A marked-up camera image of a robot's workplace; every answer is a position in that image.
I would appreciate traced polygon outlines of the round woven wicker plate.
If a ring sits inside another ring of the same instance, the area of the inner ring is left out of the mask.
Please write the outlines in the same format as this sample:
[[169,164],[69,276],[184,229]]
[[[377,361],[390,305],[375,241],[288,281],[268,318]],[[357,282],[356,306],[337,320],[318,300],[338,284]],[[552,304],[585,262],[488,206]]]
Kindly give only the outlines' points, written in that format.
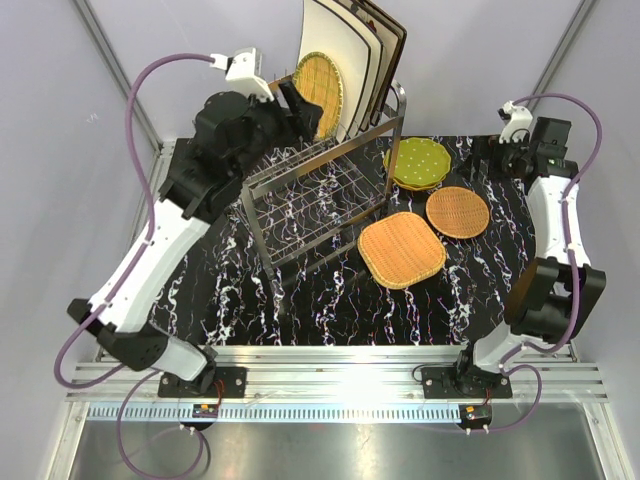
[[440,233],[454,239],[471,239],[489,225],[490,211],[472,190],[450,186],[438,189],[426,202],[426,215]]

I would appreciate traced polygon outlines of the orange polka dot plate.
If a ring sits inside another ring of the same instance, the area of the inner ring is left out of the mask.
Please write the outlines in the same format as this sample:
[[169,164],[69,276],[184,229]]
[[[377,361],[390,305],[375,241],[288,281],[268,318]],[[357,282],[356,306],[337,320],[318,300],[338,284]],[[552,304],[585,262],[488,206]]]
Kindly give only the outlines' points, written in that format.
[[398,154],[393,182],[402,189],[420,192],[435,188],[450,171],[450,157],[445,154],[421,154],[418,158]]

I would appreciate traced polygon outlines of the woven wicker tray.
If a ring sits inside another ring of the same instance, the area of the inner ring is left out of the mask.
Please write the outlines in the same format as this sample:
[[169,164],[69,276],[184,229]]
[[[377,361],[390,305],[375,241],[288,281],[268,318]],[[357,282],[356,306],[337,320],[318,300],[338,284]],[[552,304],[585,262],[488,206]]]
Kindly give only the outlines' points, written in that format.
[[373,279],[400,290],[436,275],[444,266],[444,245],[427,222],[412,212],[399,212],[367,226],[358,251]]

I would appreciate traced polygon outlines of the cream black-rimmed square plate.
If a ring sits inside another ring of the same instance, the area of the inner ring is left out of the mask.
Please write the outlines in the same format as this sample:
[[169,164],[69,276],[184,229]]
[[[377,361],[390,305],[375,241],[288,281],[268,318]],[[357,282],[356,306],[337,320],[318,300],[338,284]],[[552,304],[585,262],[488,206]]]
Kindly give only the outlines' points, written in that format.
[[373,33],[336,1],[305,1],[299,59],[320,52],[336,65],[343,85],[337,140],[358,134],[375,82],[380,49]]

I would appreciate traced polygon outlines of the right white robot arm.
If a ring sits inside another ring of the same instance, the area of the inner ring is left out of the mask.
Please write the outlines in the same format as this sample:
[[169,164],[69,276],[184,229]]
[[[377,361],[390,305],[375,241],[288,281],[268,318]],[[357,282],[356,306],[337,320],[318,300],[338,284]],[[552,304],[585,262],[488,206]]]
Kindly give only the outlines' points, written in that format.
[[536,253],[512,286],[504,319],[458,356],[451,383],[475,397],[507,382],[507,367],[525,352],[551,355],[573,339],[606,286],[581,240],[577,214],[578,165],[566,159],[571,124],[540,117],[532,129],[507,127],[477,136],[461,170],[487,165],[491,179],[518,179],[533,222]]

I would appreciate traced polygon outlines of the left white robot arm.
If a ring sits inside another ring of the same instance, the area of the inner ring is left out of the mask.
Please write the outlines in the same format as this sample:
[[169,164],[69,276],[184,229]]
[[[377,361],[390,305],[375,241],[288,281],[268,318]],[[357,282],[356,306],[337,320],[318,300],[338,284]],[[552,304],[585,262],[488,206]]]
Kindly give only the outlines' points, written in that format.
[[315,137],[322,107],[305,100],[290,81],[279,89],[282,100],[234,91],[206,100],[194,136],[159,190],[146,232],[98,292],[67,308],[122,365],[161,370],[194,397],[214,388],[214,351],[156,329],[148,314],[178,263],[240,197],[256,163],[274,147]]

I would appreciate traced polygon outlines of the green polka dot plate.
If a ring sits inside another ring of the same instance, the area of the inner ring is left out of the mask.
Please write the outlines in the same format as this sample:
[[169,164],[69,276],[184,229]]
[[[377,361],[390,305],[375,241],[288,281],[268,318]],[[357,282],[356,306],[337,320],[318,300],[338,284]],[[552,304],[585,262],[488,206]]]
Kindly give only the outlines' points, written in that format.
[[427,190],[441,183],[450,168],[451,156],[442,144],[411,137],[400,141],[394,181],[409,190]]

